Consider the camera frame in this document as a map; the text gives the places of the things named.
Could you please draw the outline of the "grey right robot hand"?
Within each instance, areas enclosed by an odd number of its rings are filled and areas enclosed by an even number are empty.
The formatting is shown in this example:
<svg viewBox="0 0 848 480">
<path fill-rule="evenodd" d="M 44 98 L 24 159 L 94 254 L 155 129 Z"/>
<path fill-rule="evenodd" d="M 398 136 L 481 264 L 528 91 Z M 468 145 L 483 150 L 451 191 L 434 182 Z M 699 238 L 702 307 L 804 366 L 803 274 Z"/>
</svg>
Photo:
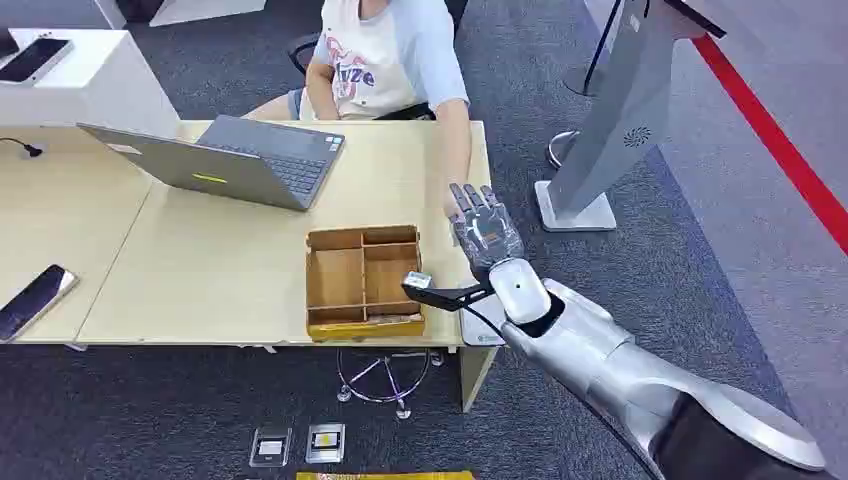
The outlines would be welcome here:
<svg viewBox="0 0 848 480">
<path fill-rule="evenodd" d="M 449 188 L 458 209 L 449 217 L 451 228 L 478 281 L 487 282 L 496 264 L 525 257 L 519 232 L 489 185 L 451 183 Z"/>
</svg>

